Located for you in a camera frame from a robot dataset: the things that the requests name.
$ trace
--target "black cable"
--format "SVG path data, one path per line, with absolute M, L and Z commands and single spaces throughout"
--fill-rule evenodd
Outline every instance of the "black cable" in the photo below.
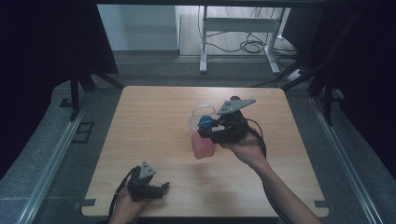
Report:
M 279 64 L 280 66 L 282 66 L 282 67 L 290 67 L 291 66 L 291 64 L 288 64 L 288 65 L 286 65 L 286 64 L 284 64 L 284 63 L 282 63 L 281 62 L 281 60 L 283 60 L 283 59 L 289 59 L 288 57 L 280 57 L 280 58 L 277 58 L 276 59 L 276 63 L 277 64 Z
M 254 122 L 260 129 L 261 135 L 259 135 L 254 129 L 252 129 L 250 126 L 247 126 L 247 131 L 251 134 L 253 134 L 253 136 L 255 136 L 257 138 L 257 140 L 259 141 L 260 144 L 260 148 L 262 149 L 262 154 L 264 155 L 264 158 L 267 159 L 267 149 L 266 149 L 266 145 L 264 143 L 263 137 L 262 137 L 262 128 L 260 127 L 259 123 L 254 121 L 253 119 L 247 119 L 250 120 L 252 122 Z M 277 205 L 275 204 L 275 202 L 272 200 L 271 195 L 268 193 L 267 189 L 264 186 L 264 183 L 262 182 L 262 187 L 264 189 L 265 192 L 265 196 L 268 199 L 268 202 L 271 204 L 271 206 L 273 207 L 274 211 L 279 215 L 280 218 L 282 218 L 282 220 L 287 223 L 287 224 L 292 224 L 292 222 L 282 213 L 282 211 L 280 211 L 277 208 Z
M 119 194 L 120 194 L 121 190 L 124 187 L 126 187 L 125 183 L 128 180 L 128 177 L 131 175 L 132 170 L 122 179 L 119 187 L 116 189 L 116 192 L 114 192 L 113 200 L 111 200 L 110 208 L 108 209 L 108 220 L 110 220 L 111 217 L 113 216 L 114 206 L 116 205 L 116 201 L 117 201 L 117 199 L 119 197 Z
M 255 11 L 257 11 L 257 10 L 259 10 L 259 13 L 257 13 L 257 15 L 255 16 L 255 18 L 259 18 L 260 13 L 262 12 L 262 7 L 260 7 L 260 9 L 259 9 L 258 7 L 255 7 L 255 8 L 251 11 L 250 17 L 251 17 L 251 15 L 253 15 L 253 12 L 255 12 Z
M 250 36 L 253 36 L 257 40 L 249 40 Z M 249 49 L 247 49 L 247 46 L 254 46 L 258 50 L 255 50 L 255 51 L 249 50 Z M 262 41 L 257 36 L 255 36 L 253 33 L 250 32 L 250 33 L 247 33 L 247 40 L 241 42 L 240 47 L 249 53 L 260 53 L 261 51 L 264 50 L 265 44 L 263 44 Z
M 279 57 L 285 57 L 285 58 L 292 58 L 292 59 L 297 59 L 299 58 L 298 55 L 298 50 L 296 49 L 273 49 L 273 54 Z M 292 54 L 287 54 L 283 53 L 281 51 L 286 51 L 286 52 L 293 52 Z
M 206 44 L 207 44 L 207 45 L 210 45 L 210 46 L 213 46 L 213 47 L 215 47 L 215 48 L 217 48 L 217 49 L 221 49 L 222 51 L 228 52 L 228 53 L 233 53 L 233 52 L 237 52 L 237 51 L 241 50 L 241 49 L 227 50 L 227 49 L 222 49 L 221 47 L 219 47 L 219 46 L 217 46 L 217 45 L 215 45 L 215 44 L 211 44 L 211 43 L 207 43 L 207 42 L 206 42 Z
M 289 67 L 287 67 L 279 76 L 277 76 L 276 78 L 269 80 L 269 81 L 265 81 L 253 86 L 250 86 L 250 88 L 256 88 L 258 86 L 261 85 L 265 85 L 265 84 L 269 84 L 272 83 L 274 84 L 274 87 L 277 85 L 277 82 L 282 79 L 284 76 L 288 75 L 291 71 L 293 71 L 295 68 L 299 67 L 301 64 L 303 63 L 303 61 L 296 61 L 295 63 L 293 63 L 292 65 L 290 65 Z
M 230 12 L 228 11 L 228 7 L 225 7 L 225 10 L 227 11 L 228 17 L 231 17 Z
M 221 35 L 221 34 L 226 34 L 226 33 L 230 33 L 230 32 L 222 31 L 222 32 L 218 32 L 218 33 L 215 33 L 215 34 L 212 34 L 212 35 L 206 35 L 206 37 L 210 37 L 210 36 L 213 36 L 213 35 Z

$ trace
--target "person's arm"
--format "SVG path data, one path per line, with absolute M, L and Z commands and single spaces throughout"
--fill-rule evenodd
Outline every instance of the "person's arm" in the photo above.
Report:
M 113 216 L 108 224 L 128 224 L 143 210 L 149 200 L 132 200 L 127 188 L 123 188 L 117 198 Z
M 251 167 L 262 180 L 262 184 L 277 208 L 292 223 L 320 223 L 315 214 L 289 189 L 273 171 L 262 154 L 257 139 L 248 134 L 237 144 L 221 144 L 229 148 L 235 156 Z

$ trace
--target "cup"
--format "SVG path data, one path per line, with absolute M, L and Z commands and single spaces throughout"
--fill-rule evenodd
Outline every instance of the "cup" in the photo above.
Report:
M 216 109 L 212 105 L 198 105 L 189 118 L 191 147 L 197 160 L 212 157 L 215 154 L 216 144 L 210 138 L 202 138 L 198 133 L 198 122 L 202 116 L 217 118 Z

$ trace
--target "wall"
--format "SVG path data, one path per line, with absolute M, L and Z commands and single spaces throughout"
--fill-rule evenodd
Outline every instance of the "wall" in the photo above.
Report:
M 178 6 L 98 5 L 112 50 L 177 50 Z

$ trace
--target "desk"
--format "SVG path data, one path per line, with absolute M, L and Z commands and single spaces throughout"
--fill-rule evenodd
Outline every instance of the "desk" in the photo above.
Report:
M 97 205 L 82 213 L 106 216 L 121 180 L 147 161 L 157 171 L 150 185 L 169 181 L 170 189 L 141 217 L 276 217 L 258 176 L 230 150 L 217 146 L 212 158 L 193 157 L 192 110 L 200 104 L 219 109 L 233 95 L 257 100 L 242 112 L 261 125 L 268 161 L 317 216 L 327 216 L 327 208 L 315 207 L 324 198 L 281 89 L 136 86 L 122 92 L 86 195 Z

